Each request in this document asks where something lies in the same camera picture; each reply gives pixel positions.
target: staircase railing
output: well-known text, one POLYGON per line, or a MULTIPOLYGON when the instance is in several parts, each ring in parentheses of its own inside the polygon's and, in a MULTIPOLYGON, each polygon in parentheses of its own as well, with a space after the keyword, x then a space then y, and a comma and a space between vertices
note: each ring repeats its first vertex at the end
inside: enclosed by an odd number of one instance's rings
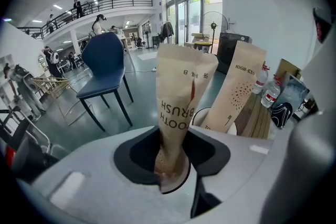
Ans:
MULTIPOLYGON (((100 13, 104 10, 113 8, 152 6, 153 0, 97 0, 82 4, 81 7, 83 16, 86 16, 92 13, 100 13)), ((49 24, 45 24, 43 27, 18 27, 18 29, 36 39, 44 39, 52 32, 76 19, 78 19, 77 9, 73 8, 57 16, 49 24)))

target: fan stand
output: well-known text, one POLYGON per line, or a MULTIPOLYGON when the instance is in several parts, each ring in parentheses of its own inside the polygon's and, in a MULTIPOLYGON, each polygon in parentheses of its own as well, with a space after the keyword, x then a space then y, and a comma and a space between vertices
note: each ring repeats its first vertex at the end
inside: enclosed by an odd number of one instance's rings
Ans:
POLYGON ((213 35, 212 35, 211 51, 210 51, 210 53, 212 54, 212 47, 213 47, 213 45, 214 45, 214 39, 215 39, 215 29, 216 29, 217 25, 216 25, 215 22, 213 22, 213 23, 211 23, 210 26, 211 26, 211 29, 214 31, 214 33, 213 33, 213 35))

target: standing fan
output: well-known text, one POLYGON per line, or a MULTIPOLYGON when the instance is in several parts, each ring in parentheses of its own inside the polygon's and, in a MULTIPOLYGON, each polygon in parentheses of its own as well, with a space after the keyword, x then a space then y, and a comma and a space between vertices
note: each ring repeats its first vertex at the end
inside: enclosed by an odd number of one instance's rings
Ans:
POLYGON ((227 19, 220 12, 207 12, 203 16, 203 34, 212 34, 212 42, 211 42, 211 52, 214 44, 214 39, 219 38, 221 32, 225 32, 229 29, 229 24, 227 19))

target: white column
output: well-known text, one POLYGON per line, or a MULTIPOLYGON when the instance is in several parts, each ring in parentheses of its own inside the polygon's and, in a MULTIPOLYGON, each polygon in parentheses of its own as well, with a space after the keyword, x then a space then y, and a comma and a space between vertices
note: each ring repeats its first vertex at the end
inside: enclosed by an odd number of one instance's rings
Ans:
POLYGON ((78 45, 78 41, 77 41, 77 36, 76 36, 76 32, 74 29, 70 30, 70 34, 71 34, 71 40, 72 40, 72 44, 74 45, 75 48, 75 53, 76 54, 81 54, 80 49, 79 49, 79 45, 78 45))

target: chair backrest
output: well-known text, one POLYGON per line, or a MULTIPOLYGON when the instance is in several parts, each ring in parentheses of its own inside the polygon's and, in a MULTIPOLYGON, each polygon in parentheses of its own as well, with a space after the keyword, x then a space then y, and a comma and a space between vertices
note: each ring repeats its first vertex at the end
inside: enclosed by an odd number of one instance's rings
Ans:
POLYGON ((94 76, 103 76, 124 68, 124 53, 121 40, 115 33, 92 37, 82 52, 82 60, 94 76))

